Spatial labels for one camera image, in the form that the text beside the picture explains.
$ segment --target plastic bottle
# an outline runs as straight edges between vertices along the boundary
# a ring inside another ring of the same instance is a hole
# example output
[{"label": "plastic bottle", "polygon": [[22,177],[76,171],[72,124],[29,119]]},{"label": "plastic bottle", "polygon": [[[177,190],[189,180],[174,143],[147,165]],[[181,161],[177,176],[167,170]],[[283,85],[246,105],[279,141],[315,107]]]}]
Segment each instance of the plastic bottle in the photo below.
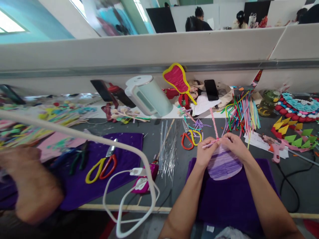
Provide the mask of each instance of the plastic bottle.
[{"label": "plastic bottle", "polygon": [[263,99],[258,106],[258,114],[263,117],[271,115],[277,102],[280,99],[280,93],[277,90],[270,90],[265,93]]},{"label": "plastic bottle", "polygon": [[112,83],[109,83],[111,87],[108,88],[108,91],[112,93],[112,95],[125,104],[127,107],[134,108],[136,105],[130,100],[130,98],[125,94],[125,91],[119,86],[115,86]]}]

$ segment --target green bottle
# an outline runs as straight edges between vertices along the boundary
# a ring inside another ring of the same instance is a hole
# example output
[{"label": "green bottle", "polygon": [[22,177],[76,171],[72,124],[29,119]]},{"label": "green bottle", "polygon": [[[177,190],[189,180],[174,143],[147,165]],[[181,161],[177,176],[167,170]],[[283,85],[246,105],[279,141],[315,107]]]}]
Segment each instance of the green bottle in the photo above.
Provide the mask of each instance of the green bottle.
[{"label": "green bottle", "polygon": [[267,91],[258,106],[258,114],[263,117],[271,115],[280,99],[280,93],[277,90]]}]

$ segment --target purple cloth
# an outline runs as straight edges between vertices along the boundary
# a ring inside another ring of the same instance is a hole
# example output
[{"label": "purple cloth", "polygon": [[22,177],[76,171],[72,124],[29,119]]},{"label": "purple cloth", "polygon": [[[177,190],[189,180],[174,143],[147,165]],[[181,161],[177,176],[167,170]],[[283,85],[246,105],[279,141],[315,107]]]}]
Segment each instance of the purple cloth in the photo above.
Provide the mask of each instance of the purple cloth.
[{"label": "purple cloth", "polygon": [[[266,159],[256,159],[256,161],[278,195],[268,161]],[[189,162],[186,179],[193,170],[195,162],[196,158],[192,158]],[[264,234],[244,167],[235,176],[221,181],[213,180],[207,170],[205,171],[197,219],[220,228],[232,226],[250,236]]]},{"label": "purple cloth", "polygon": [[[143,134],[141,133],[111,133],[103,136],[103,138],[111,140],[118,138],[118,142],[133,146],[139,150],[142,150],[143,147]],[[105,157],[108,148],[108,145],[90,141],[88,144],[88,161],[83,171],[78,169],[78,165],[75,175],[69,176],[70,165],[73,162],[74,157],[71,157],[53,171],[60,179],[65,190],[65,199],[60,206],[61,210],[74,210],[85,203],[103,196],[106,184],[112,175],[123,170],[130,170],[140,166],[141,158],[138,155],[127,150],[115,148],[114,154],[117,158],[117,166],[114,172],[104,180],[98,179],[92,184],[86,184],[85,177],[87,173],[101,158]],[[104,175],[106,175],[112,167],[113,161]],[[97,169],[92,173],[91,179],[94,178],[96,171]],[[136,176],[130,176],[129,173],[122,173],[112,180],[108,193],[136,179]],[[16,186],[10,177],[6,177],[5,180],[7,182],[6,184],[0,184],[0,209],[12,209],[14,208],[18,196],[16,193]]]}]

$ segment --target electric kettle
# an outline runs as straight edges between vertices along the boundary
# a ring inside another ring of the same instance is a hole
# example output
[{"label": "electric kettle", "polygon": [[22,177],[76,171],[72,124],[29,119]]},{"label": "electric kettle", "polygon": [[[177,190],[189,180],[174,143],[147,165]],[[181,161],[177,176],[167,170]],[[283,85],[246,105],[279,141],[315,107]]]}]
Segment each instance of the electric kettle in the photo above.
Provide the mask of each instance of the electric kettle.
[{"label": "electric kettle", "polygon": [[151,75],[140,75],[129,79],[125,94],[147,116],[162,117],[173,109],[163,90]]}]

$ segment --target smartphone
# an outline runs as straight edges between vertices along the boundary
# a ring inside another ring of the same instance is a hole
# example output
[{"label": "smartphone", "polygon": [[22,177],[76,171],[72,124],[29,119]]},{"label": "smartphone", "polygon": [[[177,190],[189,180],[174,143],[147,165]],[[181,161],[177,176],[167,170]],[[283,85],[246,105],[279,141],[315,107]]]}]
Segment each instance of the smartphone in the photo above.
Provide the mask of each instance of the smartphone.
[{"label": "smartphone", "polygon": [[113,102],[115,105],[115,108],[117,109],[119,103],[115,99],[115,97],[108,91],[107,86],[103,80],[91,80],[90,81],[96,91],[100,94],[102,99],[105,102]]},{"label": "smartphone", "polygon": [[215,101],[218,100],[218,90],[216,88],[216,84],[214,80],[205,80],[204,81],[207,98],[209,101]]},{"label": "smartphone", "polygon": [[17,105],[26,104],[26,102],[17,93],[15,93],[9,85],[0,85],[0,90]]}]

